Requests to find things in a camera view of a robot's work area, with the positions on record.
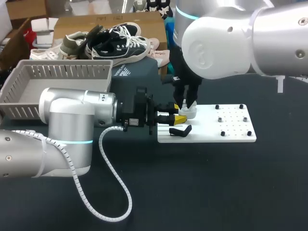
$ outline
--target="sneaker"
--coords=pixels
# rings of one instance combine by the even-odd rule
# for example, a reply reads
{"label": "sneaker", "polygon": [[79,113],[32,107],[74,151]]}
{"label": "sneaker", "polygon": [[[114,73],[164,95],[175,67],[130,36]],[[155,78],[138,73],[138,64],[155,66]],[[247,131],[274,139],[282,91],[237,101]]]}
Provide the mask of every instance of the sneaker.
{"label": "sneaker", "polygon": [[148,11],[158,11],[159,0],[146,0],[148,5]]}
{"label": "sneaker", "polygon": [[60,46],[49,48],[47,50],[32,49],[30,52],[31,60],[57,60],[59,58]]}
{"label": "sneaker", "polygon": [[170,62],[170,51],[154,51],[153,49],[151,49],[150,53],[148,54],[148,57],[155,59],[157,61],[158,68],[160,68]]}
{"label": "sneaker", "polygon": [[141,28],[136,23],[123,23],[116,25],[108,30],[98,33],[93,39],[90,39],[85,47],[85,55],[92,59],[92,48],[99,44],[103,44],[112,38],[118,37],[119,32],[125,36],[140,36],[141,35]]}
{"label": "sneaker", "polygon": [[134,63],[143,59],[151,46],[147,38],[118,36],[92,49],[92,58],[113,60],[113,66]]}
{"label": "sneaker", "polygon": [[60,47],[59,59],[77,59],[80,47],[86,41],[87,32],[76,32],[71,35],[66,35]]}
{"label": "sneaker", "polygon": [[159,0],[159,12],[163,19],[173,17],[173,12],[170,7],[170,0]]}
{"label": "sneaker", "polygon": [[134,12],[146,12],[147,10],[147,2],[146,0],[135,0],[134,1]]}
{"label": "sneaker", "polygon": [[155,38],[149,38],[150,45],[151,45],[151,50],[157,50],[159,47],[159,40]]}

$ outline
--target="white spiral cable wrap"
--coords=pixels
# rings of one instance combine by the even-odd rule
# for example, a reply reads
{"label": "white spiral cable wrap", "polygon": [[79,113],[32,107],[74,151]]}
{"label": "white spiral cable wrap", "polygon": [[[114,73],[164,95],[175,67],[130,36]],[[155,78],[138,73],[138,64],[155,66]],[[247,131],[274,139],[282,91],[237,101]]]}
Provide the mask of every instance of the white spiral cable wrap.
{"label": "white spiral cable wrap", "polygon": [[42,136],[41,134],[37,134],[37,133],[33,133],[33,132],[30,132],[30,131],[21,131],[21,130],[15,130],[13,132],[16,132],[16,133],[19,133],[19,134],[22,134],[22,135],[25,135],[25,136],[29,136],[29,137],[33,137],[33,138],[36,138],[36,139],[39,139],[39,140],[42,140],[42,139],[45,139],[46,143],[49,143],[51,144],[52,146],[56,147],[63,155],[64,157],[66,158],[66,161],[72,171],[72,175],[73,175],[73,179],[74,179],[74,182],[75,182],[75,185],[77,187],[77,190],[79,192],[79,195],[83,201],[83,203],[85,204],[85,206],[88,208],[88,210],[94,215],[96,216],[97,218],[101,219],[101,220],[104,220],[104,221],[108,221],[108,222],[118,222],[118,221],[122,221],[124,220],[125,218],[127,218],[132,210],[132,199],[131,199],[131,195],[126,187],[126,185],[124,184],[124,182],[121,180],[121,178],[119,177],[119,175],[116,173],[115,169],[112,167],[111,163],[109,162],[104,150],[103,150],[103,144],[102,144],[102,141],[103,141],[103,137],[104,135],[106,135],[107,132],[109,131],[112,131],[112,130],[117,130],[117,131],[123,131],[123,127],[118,127],[118,126],[115,126],[115,127],[110,127],[110,128],[107,128],[106,130],[104,130],[101,135],[100,135],[100,138],[99,138],[99,147],[100,147],[100,150],[101,150],[101,153],[103,155],[103,158],[104,160],[106,161],[106,164],[108,165],[108,167],[110,168],[110,170],[112,171],[112,173],[114,174],[114,176],[116,177],[116,179],[119,181],[119,183],[121,184],[121,186],[123,187],[127,197],[128,197],[128,209],[126,211],[126,213],[118,218],[109,218],[109,217],[106,217],[102,214],[100,214],[99,212],[97,212],[92,206],[91,204],[89,203],[89,201],[87,200],[83,190],[82,190],[82,187],[80,185],[80,182],[79,182],[79,179],[78,179],[78,176],[77,176],[77,173],[75,171],[75,167],[74,167],[74,164],[71,160],[71,157],[69,156],[69,154],[66,152],[66,150],[62,147],[61,143],[59,143],[58,141],[54,141],[48,137],[44,137]]}

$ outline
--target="yellow object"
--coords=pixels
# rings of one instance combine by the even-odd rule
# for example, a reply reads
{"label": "yellow object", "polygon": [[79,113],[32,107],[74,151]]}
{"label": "yellow object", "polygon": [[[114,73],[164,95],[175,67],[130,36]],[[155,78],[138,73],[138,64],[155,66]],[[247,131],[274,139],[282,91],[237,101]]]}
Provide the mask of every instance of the yellow object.
{"label": "yellow object", "polygon": [[187,121],[187,117],[184,115],[175,115],[174,116],[174,126],[178,124],[183,124]]}

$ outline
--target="gray box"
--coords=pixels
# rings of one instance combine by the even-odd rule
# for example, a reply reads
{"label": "gray box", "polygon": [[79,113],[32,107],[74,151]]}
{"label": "gray box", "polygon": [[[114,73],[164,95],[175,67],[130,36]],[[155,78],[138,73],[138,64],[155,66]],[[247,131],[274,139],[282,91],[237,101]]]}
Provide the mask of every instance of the gray box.
{"label": "gray box", "polygon": [[111,60],[22,60],[0,91],[0,114],[40,119],[39,98],[46,88],[108,92]]}

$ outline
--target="black table surface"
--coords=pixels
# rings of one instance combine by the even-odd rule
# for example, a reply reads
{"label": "black table surface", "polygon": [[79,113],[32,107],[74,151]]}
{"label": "black table surface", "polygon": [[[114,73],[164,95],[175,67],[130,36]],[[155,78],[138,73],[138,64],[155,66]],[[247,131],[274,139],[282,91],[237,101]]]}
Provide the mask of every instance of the black table surface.
{"label": "black table surface", "polygon": [[[0,181],[1,231],[306,231],[308,227],[308,84],[238,76],[204,80],[198,104],[244,103],[255,143],[160,144],[148,128],[112,131],[103,147],[131,192],[133,210],[120,223],[94,217],[71,178]],[[157,102],[172,101],[159,78],[115,79],[118,98],[147,86]],[[33,129],[38,122],[5,119],[2,129]],[[95,129],[93,159],[81,185],[93,207],[118,217],[127,197],[105,164]]]}

